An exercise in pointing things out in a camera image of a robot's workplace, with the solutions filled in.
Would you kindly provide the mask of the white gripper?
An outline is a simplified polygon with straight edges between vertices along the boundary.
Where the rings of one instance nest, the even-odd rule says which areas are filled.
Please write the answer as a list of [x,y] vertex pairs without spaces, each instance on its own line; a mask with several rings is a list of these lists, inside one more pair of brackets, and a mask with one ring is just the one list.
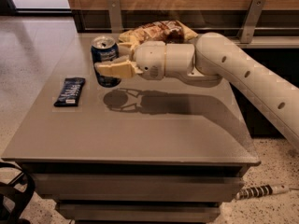
[[120,58],[97,62],[94,64],[95,70],[104,77],[132,78],[140,75],[146,80],[163,79],[166,44],[148,41],[138,46],[138,43],[132,42],[119,43]]

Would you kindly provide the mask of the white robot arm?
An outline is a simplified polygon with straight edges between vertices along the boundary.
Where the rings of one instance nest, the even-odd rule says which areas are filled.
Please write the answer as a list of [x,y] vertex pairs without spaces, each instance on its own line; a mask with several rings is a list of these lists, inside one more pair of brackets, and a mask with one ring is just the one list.
[[111,62],[97,62],[95,70],[104,77],[146,80],[173,77],[204,87],[226,79],[299,148],[299,89],[256,62],[233,41],[207,33],[192,43],[166,44],[146,41],[138,46],[123,44],[125,54]]

